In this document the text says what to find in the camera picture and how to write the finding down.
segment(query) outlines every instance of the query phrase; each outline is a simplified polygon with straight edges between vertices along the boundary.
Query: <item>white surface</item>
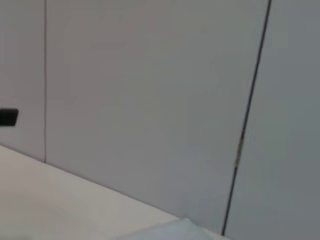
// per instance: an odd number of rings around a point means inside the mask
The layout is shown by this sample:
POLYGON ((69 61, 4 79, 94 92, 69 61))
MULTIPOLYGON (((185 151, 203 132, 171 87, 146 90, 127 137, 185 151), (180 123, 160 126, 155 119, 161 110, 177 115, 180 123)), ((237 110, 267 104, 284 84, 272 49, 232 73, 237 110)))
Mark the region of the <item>white surface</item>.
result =
POLYGON ((0 108, 17 108, 0 144, 44 159, 44 0, 0 0, 0 108))
POLYGON ((105 240, 175 219, 0 146, 0 240, 105 240))
POLYGON ((188 219, 183 219, 119 237, 117 240, 212 240, 212 238, 201 227, 194 225, 188 219))
POLYGON ((47 161, 220 232, 267 1, 47 3, 47 161))
POLYGON ((273 0, 227 235, 320 238, 320 1, 273 0))

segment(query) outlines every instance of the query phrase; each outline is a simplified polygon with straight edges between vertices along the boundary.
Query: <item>white wall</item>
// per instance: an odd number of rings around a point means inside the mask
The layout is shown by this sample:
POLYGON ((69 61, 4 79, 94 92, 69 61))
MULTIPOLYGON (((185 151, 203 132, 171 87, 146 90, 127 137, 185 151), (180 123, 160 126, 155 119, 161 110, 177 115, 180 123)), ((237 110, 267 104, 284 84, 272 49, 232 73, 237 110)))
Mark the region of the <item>white wall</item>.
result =
POLYGON ((0 145, 44 159, 44 0, 0 1, 0 108, 17 108, 0 145))
POLYGON ((266 0, 48 0, 47 162, 221 230, 266 0))
POLYGON ((272 1, 226 233, 319 239, 320 2, 272 1))

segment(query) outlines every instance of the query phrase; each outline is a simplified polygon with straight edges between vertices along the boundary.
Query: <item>cabinet door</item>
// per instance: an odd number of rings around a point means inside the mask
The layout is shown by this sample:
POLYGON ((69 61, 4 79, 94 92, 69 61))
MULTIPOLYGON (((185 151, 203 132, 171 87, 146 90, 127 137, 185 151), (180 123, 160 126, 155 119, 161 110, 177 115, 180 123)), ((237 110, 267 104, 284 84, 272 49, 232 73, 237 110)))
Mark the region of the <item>cabinet door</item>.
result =
POLYGON ((319 239, 320 2, 272 1, 227 236, 319 239))
POLYGON ((48 163, 219 232, 266 6, 48 0, 48 163))
POLYGON ((19 110, 0 145, 43 161, 44 0, 0 0, 0 108, 19 110))

